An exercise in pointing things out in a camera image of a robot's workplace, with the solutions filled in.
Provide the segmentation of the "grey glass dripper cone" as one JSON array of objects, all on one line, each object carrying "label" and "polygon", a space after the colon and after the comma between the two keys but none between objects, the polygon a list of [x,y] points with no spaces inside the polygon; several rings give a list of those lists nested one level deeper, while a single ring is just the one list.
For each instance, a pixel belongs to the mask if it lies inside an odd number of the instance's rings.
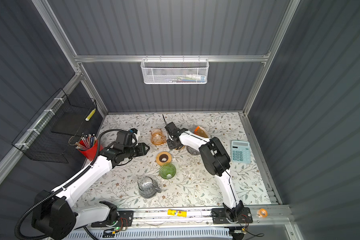
[{"label": "grey glass dripper cone", "polygon": [[193,156],[200,155],[200,152],[198,150],[195,150],[189,146],[187,146],[187,152]]}]

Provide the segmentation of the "clear grey glass carafe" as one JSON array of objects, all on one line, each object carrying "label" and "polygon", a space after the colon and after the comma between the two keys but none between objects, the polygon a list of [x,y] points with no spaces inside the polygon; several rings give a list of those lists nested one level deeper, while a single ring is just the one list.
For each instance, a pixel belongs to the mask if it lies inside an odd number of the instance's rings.
[{"label": "clear grey glass carafe", "polygon": [[140,177],[137,182],[139,193],[145,199],[153,198],[157,193],[162,192],[158,183],[151,177]]}]

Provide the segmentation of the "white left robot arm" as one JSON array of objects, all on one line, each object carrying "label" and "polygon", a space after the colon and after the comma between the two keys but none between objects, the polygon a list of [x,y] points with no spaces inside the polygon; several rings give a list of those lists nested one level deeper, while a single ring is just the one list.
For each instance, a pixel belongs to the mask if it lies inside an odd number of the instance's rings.
[{"label": "white left robot arm", "polygon": [[139,143],[139,131],[116,131],[117,138],[104,149],[97,148],[92,162],[72,178],[50,192],[42,191],[35,198],[36,207],[32,211],[32,227],[54,240],[65,238],[72,230],[102,222],[114,226],[119,222],[116,205],[101,201],[96,205],[77,208],[76,201],[99,178],[124,160],[145,156],[149,146]]}]

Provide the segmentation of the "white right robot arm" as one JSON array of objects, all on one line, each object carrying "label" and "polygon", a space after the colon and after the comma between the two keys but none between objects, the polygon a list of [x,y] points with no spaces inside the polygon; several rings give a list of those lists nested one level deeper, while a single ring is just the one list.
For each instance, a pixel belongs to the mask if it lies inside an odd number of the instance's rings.
[{"label": "white right robot arm", "polygon": [[203,138],[185,128],[179,129],[173,122],[166,124],[165,130],[171,150],[187,146],[200,153],[206,170],[215,177],[222,192],[226,218],[232,223],[236,222],[244,204],[236,193],[230,174],[231,159],[221,141],[216,137]]}]

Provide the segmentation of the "orange coffee filter pack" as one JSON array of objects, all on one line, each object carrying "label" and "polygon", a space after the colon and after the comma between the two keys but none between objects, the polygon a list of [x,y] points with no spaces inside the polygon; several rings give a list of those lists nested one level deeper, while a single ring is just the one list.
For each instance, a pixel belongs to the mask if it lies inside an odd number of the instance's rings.
[{"label": "orange coffee filter pack", "polygon": [[194,134],[203,138],[208,138],[210,139],[210,135],[207,133],[207,131],[201,127],[201,126],[197,126],[194,130]]}]

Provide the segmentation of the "green glass dripper cone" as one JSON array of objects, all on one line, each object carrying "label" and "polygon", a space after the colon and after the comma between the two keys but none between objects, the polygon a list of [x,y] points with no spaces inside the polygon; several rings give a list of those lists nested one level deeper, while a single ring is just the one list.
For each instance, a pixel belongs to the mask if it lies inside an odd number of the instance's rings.
[{"label": "green glass dripper cone", "polygon": [[171,163],[164,164],[159,169],[160,177],[165,180],[169,180],[173,178],[176,175],[176,173],[177,173],[177,169]]}]

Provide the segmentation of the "amber glass carafe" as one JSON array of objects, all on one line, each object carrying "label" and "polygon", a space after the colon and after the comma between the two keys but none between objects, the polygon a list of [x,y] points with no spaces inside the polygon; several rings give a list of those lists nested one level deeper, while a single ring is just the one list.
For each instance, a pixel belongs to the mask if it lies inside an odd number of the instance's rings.
[{"label": "amber glass carafe", "polygon": [[151,143],[155,146],[163,145],[167,142],[166,137],[161,129],[153,129],[151,133]]}]

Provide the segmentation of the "red pencil cup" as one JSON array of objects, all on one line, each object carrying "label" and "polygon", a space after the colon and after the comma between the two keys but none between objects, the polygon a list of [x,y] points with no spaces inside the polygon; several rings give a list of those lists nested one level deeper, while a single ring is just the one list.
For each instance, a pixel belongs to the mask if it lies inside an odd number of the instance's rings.
[{"label": "red pencil cup", "polygon": [[95,135],[81,136],[75,143],[76,149],[79,150],[89,161],[93,161],[97,154],[99,141]]}]

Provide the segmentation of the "yellow marker in basket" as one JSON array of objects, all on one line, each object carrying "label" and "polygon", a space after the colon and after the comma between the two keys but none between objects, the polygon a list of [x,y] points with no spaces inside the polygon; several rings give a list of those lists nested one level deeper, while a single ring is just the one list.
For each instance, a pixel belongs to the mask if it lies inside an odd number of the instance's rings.
[{"label": "yellow marker in basket", "polygon": [[88,122],[91,120],[91,118],[93,117],[93,115],[96,113],[96,108],[94,108],[88,115],[87,117],[85,118],[85,121]]}]

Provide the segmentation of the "light blue calculator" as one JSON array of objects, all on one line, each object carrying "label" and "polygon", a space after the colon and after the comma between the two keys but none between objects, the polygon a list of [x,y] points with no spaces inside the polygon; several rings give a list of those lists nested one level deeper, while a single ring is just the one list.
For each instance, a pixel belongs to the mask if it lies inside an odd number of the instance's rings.
[{"label": "light blue calculator", "polygon": [[250,143],[247,141],[233,140],[231,142],[231,153],[233,162],[243,164],[250,164],[252,162],[251,147]]}]

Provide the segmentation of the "orange tape roll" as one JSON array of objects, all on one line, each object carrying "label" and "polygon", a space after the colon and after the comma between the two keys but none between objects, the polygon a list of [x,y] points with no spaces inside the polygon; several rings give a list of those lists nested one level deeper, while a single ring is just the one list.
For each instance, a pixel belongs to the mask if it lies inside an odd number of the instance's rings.
[{"label": "orange tape roll", "polygon": [[257,212],[257,215],[260,217],[260,218],[266,218],[269,214],[268,214],[268,211],[264,208],[260,208]]}]

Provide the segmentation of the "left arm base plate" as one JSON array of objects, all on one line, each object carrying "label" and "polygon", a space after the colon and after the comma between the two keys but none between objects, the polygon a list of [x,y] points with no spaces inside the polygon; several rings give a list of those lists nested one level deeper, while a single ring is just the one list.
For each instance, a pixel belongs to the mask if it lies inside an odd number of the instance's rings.
[{"label": "left arm base plate", "polygon": [[115,220],[105,220],[102,222],[95,222],[91,224],[92,228],[112,228],[112,227],[131,227],[134,219],[134,211],[118,211],[118,216]]}]

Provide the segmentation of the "white mesh wall basket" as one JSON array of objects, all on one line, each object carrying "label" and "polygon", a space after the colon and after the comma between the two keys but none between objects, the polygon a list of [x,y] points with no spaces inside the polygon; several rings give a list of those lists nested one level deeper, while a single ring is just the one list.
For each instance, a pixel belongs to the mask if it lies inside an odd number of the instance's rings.
[{"label": "white mesh wall basket", "polygon": [[202,85],[208,82],[210,63],[196,61],[141,61],[143,80],[148,85]]}]

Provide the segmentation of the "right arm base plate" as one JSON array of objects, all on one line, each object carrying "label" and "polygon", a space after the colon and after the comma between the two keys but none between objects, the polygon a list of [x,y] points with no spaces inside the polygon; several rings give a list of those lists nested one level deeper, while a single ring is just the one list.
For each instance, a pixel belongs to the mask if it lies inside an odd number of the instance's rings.
[{"label": "right arm base plate", "polygon": [[251,224],[253,223],[253,217],[249,208],[244,207],[244,209],[235,217],[234,220],[227,219],[224,208],[213,208],[211,210],[211,217],[213,219],[213,224]]}]

